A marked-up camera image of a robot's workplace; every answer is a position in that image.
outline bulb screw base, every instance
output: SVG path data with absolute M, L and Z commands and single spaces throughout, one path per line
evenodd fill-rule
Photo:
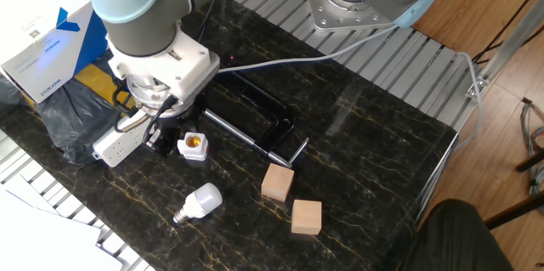
M 184 209 L 180 209 L 178 212 L 176 212 L 174 215 L 173 215 L 173 221 L 174 223 L 176 223 L 177 225 L 180 225 L 184 222 L 186 222 L 187 220 L 189 220 L 189 216 L 187 216 L 187 214 L 185 213 Z

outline white box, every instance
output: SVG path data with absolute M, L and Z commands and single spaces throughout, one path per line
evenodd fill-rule
M 107 49 L 91 0 L 0 0 L 0 70 L 41 103 Z

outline white paper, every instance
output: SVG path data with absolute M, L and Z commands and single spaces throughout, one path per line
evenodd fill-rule
M 120 270 L 100 230 L 27 205 L 0 189 L 0 270 Z
M 59 216 L 57 211 L 37 193 L 37 191 L 26 182 L 19 174 L 12 177 L 4 186 L 8 192 L 23 200 L 28 205 L 36 207 L 44 212 L 50 212 Z

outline power strip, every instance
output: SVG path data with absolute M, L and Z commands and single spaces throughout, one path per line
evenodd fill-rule
M 145 115 L 145 112 L 140 110 L 131 118 L 122 118 L 119 121 L 118 126 L 119 128 L 123 129 L 124 127 L 132 125 Z M 108 132 L 102 135 L 99 140 L 94 142 L 94 158 L 104 161 L 112 168 L 119 165 L 122 160 L 126 159 L 127 156 L 133 153 L 133 151 L 142 144 L 145 129 L 149 124 L 150 120 L 148 119 L 141 125 L 126 133 L 118 133 L 112 127 L 110 130 L 108 130 Z

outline wooden floor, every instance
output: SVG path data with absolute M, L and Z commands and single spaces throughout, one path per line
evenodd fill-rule
M 448 47 L 475 55 L 523 1 L 439 0 L 417 29 Z M 517 173 L 514 167 L 528 157 L 519 119 L 521 99 L 532 99 L 544 109 L 542 49 L 544 34 L 520 49 L 492 83 L 484 97 L 478 137 L 451 157 L 431 206 L 457 198 L 474 204 L 488 218 L 529 196 L 529 173 Z M 462 129 L 462 139 L 472 132 L 476 118 L 473 113 Z M 544 213 L 532 212 L 492 233 L 515 270 L 544 270 L 535 266 L 544 263 Z

